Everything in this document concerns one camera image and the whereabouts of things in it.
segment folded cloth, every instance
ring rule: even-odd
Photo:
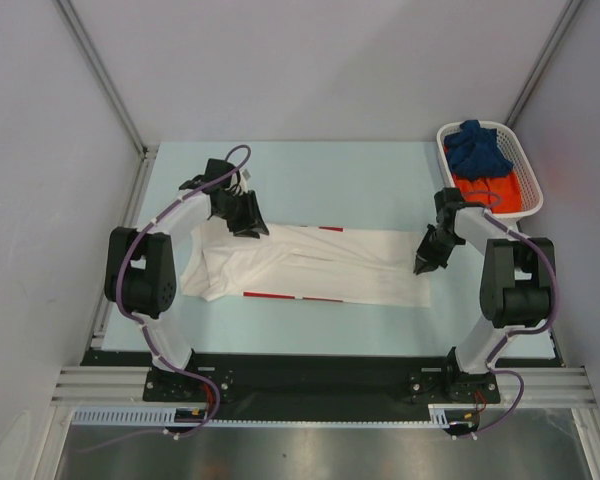
[[[495,129],[481,128],[477,120],[467,120],[460,128],[461,132],[444,138],[451,173],[473,181],[479,177],[506,177],[511,172],[513,163],[498,148]]]
[[[491,208],[493,213],[517,213],[522,211],[522,194],[516,172],[502,178],[479,178],[470,182],[452,174],[453,181],[468,202],[482,202],[485,205],[497,203],[497,198],[482,192],[496,193],[502,201]]]
[[[428,276],[412,272],[419,233],[268,227],[260,239],[234,237],[216,218],[196,227],[182,293],[430,306]]]

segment reflective metal surface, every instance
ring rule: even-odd
[[[591,478],[569,410],[519,411],[478,441],[438,430],[206,428],[179,442],[154,434],[76,453],[130,431],[72,427],[57,479]]]

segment white wall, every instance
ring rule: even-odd
[[[545,195],[525,230],[556,246],[558,340],[600,404],[600,0],[589,2],[516,131]]]
[[[137,162],[53,3],[0,0],[0,435],[79,358]]]
[[[503,121],[565,0],[74,0],[149,143]]]

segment basket rim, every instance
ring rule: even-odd
[[[538,183],[538,179],[536,178],[536,174],[533,171],[533,168],[531,167],[531,163],[529,162],[529,159],[527,158],[527,154],[524,152],[524,149],[522,148],[522,145],[520,144],[520,140],[518,140],[518,136],[513,132],[513,130],[511,130],[509,127],[507,127],[506,125],[503,125],[502,123],[499,122],[494,122],[494,121],[490,121],[490,120],[478,120],[480,122],[480,125],[486,128],[495,128],[497,130],[502,130],[505,133],[509,134],[510,137],[513,139],[513,141],[515,142],[516,147],[518,148],[518,151],[521,153],[522,155],[522,159],[524,160],[524,165],[527,167],[526,168],[526,172],[529,176],[529,179],[531,180],[531,182],[533,182],[533,185],[536,188],[536,191],[538,192],[538,199],[536,201],[536,204],[528,209],[528,210],[521,210],[519,212],[512,212],[512,213],[493,213],[492,215],[496,218],[500,218],[503,220],[512,220],[512,219],[521,219],[524,217],[529,217],[531,215],[534,215],[535,213],[537,213],[540,208],[542,208],[542,205],[544,204],[544,194],[542,193],[542,189],[540,188],[540,184]],[[438,144],[438,154],[439,154],[439,158],[438,161],[440,163],[440,165],[442,165],[442,168],[444,169],[444,173],[447,176],[448,181],[451,183],[451,185],[455,186],[455,182],[453,181],[453,177],[451,175],[451,170],[449,170],[449,164],[444,161],[444,159],[446,159],[446,155],[444,153],[444,143],[443,143],[443,132],[445,130],[448,130],[450,128],[457,128],[460,126],[460,124],[462,124],[463,122],[451,122],[451,123],[447,123],[446,125],[443,125],[442,127],[440,127],[440,129],[438,130],[438,133],[436,134],[436,141]]]

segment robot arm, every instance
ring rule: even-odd
[[[171,365],[184,369],[191,358],[191,347],[182,336],[177,314],[168,309],[178,291],[178,277],[173,260],[173,248],[189,237],[197,225],[212,216],[223,218],[235,236],[260,238],[268,235],[254,191],[247,189],[245,173],[237,171],[226,180],[198,195],[193,190],[228,174],[235,167],[225,161],[210,159],[204,175],[185,182],[180,187],[173,210],[161,214],[153,227],[141,234],[137,229],[118,227],[109,238],[105,279],[105,296],[116,301],[116,287],[121,266],[132,243],[142,235],[131,256],[132,263],[124,273],[122,304],[146,325],[157,351]],[[168,370],[164,362],[154,359],[154,365]]]
[[[415,260],[416,274],[446,268],[456,245],[471,243],[484,255],[480,285],[482,316],[469,336],[449,353],[450,381],[482,375],[495,365],[504,346],[523,331],[534,328],[551,311],[549,272],[536,252],[511,239],[487,217],[482,204],[466,202],[460,190],[445,188],[435,195],[437,225],[428,226]],[[546,238],[529,238],[554,265],[553,244]],[[524,272],[525,279],[516,278]]]

